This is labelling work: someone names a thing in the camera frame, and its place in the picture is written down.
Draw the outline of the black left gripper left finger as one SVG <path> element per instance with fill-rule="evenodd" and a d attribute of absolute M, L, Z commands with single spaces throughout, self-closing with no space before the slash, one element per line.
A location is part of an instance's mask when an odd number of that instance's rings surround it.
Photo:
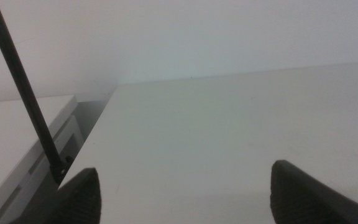
<path fill-rule="evenodd" d="M 12 224 L 99 224 L 101 190 L 97 170 L 85 168 Z"/>

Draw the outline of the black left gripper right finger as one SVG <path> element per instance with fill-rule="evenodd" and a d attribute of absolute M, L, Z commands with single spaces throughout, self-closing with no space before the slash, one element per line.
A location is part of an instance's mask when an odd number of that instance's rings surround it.
<path fill-rule="evenodd" d="M 270 209 L 275 223 L 358 224 L 358 203 L 286 160 L 272 166 Z"/>

